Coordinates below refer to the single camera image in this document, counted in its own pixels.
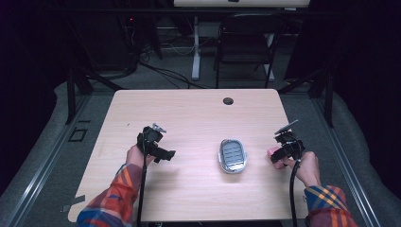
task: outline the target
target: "gray carpet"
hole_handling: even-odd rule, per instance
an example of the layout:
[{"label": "gray carpet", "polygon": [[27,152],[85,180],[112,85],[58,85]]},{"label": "gray carpet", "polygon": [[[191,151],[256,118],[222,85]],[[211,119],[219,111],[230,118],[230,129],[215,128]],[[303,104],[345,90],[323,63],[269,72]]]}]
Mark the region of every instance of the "gray carpet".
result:
[{"label": "gray carpet", "polygon": [[[273,68],[275,81],[270,83],[270,88],[279,89],[286,85],[283,82],[283,76],[294,41],[293,37],[286,37],[281,40]],[[177,50],[164,50],[164,58],[162,60],[158,59],[153,53],[143,56],[143,58],[148,60],[149,65],[178,72],[190,80],[193,53],[181,55],[176,52]],[[188,50],[181,49],[180,51],[185,53]],[[214,87],[214,51],[213,47],[205,46],[202,49],[200,80],[196,81],[197,84]],[[231,75],[233,71],[236,71],[240,72],[241,75],[251,75],[256,78],[263,78],[264,74],[262,67],[256,72],[247,67],[225,67],[222,70],[223,74],[227,75]],[[112,75],[111,73],[104,74],[105,77]],[[186,84],[174,79],[167,79],[143,66],[138,66],[137,71],[132,75],[114,79],[113,82],[128,89],[186,88]],[[52,118],[35,148],[32,149],[26,159],[24,166],[14,178],[8,190],[0,198],[0,223],[9,223],[10,218],[23,215],[19,217],[18,221],[12,223],[19,223],[22,226],[74,225],[68,221],[67,212],[61,212],[61,208],[64,205],[68,205],[75,197],[81,176],[113,98],[113,92],[110,88],[95,80],[92,81],[92,84],[95,88],[94,94],[88,100],[86,98],[81,99],[81,103],[86,105],[82,104],[84,107],[79,113],[76,123],[70,127],[64,126],[67,115],[66,86],[62,84],[56,89],[58,104]],[[221,88],[262,88],[264,83],[262,81],[249,84],[244,82],[222,82],[220,85]],[[288,121],[299,119],[299,123],[293,127],[293,130],[298,138],[303,140],[306,149],[314,150],[317,153],[321,164],[322,183],[333,184],[343,188],[347,195],[349,209],[357,224],[359,226],[369,226],[358,207],[353,190],[350,189],[349,183],[346,181],[343,172],[341,172],[332,139],[320,118],[320,110],[316,109],[316,103],[319,104],[321,102],[319,100],[310,100],[305,94],[306,88],[307,85],[304,85],[296,89],[295,93],[281,96],[288,115]],[[338,96],[335,96],[334,99],[333,117],[334,131],[340,139],[341,145],[353,170],[357,174],[357,178],[375,211],[379,223],[381,226],[400,226],[398,220],[400,220],[401,202],[381,184],[375,171],[369,165],[369,150],[363,135],[355,119],[350,115],[346,105]],[[84,139],[81,142],[68,142],[69,136],[75,127],[77,127],[77,130],[86,130]],[[29,183],[35,177],[36,172],[41,168],[49,153],[52,152],[54,147],[58,146],[57,140],[65,131],[68,134],[63,138],[63,143],[60,144],[60,155],[55,157],[50,174],[44,179],[44,186],[39,188],[40,193],[22,210],[23,214],[14,214],[13,212],[20,205],[19,202],[29,187]],[[282,222],[284,226],[291,226],[290,220],[283,220]],[[301,219],[299,220],[299,226],[305,226]]]}]

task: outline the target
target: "shirt cuff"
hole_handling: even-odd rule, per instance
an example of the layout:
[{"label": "shirt cuff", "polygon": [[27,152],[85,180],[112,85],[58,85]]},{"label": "shirt cuff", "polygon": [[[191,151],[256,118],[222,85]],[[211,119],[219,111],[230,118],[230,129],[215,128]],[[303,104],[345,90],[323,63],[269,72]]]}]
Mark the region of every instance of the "shirt cuff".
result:
[{"label": "shirt cuff", "polygon": [[348,210],[341,188],[331,185],[315,185],[305,189],[308,211],[322,208]]},{"label": "shirt cuff", "polygon": [[142,180],[142,167],[129,164],[122,165],[120,169],[115,174],[112,184],[124,185],[135,191],[139,190],[141,187]]}]

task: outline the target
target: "black curtain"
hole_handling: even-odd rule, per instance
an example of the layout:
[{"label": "black curtain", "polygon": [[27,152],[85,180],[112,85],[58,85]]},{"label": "black curtain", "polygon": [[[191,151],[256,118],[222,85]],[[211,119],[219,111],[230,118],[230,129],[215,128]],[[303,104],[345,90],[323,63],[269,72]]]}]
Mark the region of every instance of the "black curtain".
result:
[{"label": "black curtain", "polygon": [[91,68],[68,18],[41,11],[42,4],[0,3],[2,194],[51,117],[57,100],[54,88],[74,67]]},{"label": "black curtain", "polygon": [[371,164],[401,199],[401,4],[398,1],[312,0],[312,11],[349,12],[343,21],[306,20],[288,65],[286,79],[303,78],[324,67],[339,35],[348,50],[337,62],[334,90],[347,103],[367,140]]}]

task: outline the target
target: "hand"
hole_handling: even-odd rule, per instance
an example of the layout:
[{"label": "hand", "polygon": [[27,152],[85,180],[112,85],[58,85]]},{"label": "hand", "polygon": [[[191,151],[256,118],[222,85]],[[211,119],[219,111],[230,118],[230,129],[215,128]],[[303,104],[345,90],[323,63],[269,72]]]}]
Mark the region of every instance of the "hand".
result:
[{"label": "hand", "polygon": [[[294,168],[295,166],[295,161],[290,160],[287,157],[283,159],[283,163],[289,165],[291,168]],[[315,152],[308,151],[304,153],[296,176],[304,183],[305,187],[321,185],[319,160],[318,157],[316,157]]]},{"label": "hand", "polygon": [[[148,155],[147,157],[147,166],[155,159],[154,156]],[[128,151],[127,151],[127,160],[126,164],[134,164],[139,167],[144,166],[144,154],[141,152],[141,150],[136,146],[132,146]]]}]

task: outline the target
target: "wooden table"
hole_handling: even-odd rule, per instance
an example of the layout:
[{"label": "wooden table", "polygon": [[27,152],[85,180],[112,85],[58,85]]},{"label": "wooden table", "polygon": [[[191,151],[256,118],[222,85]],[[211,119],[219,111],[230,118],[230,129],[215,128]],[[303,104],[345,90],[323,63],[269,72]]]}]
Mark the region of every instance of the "wooden table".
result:
[{"label": "wooden table", "polygon": [[[234,103],[224,104],[225,97]],[[137,134],[153,122],[167,130],[160,147],[177,152],[148,168],[143,221],[291,218],[290,169],[275,169],[267,157],[278,146],[273,134],[288,123],[275,90],[132,90],[115,93],[77,192],[86,201],[72,206],[71,221],[110,185]],[[223,139],[241,141],[248,152],[239,174],[218,163]],[[307,214],[303,190],[296,180],[300,218]]]}]

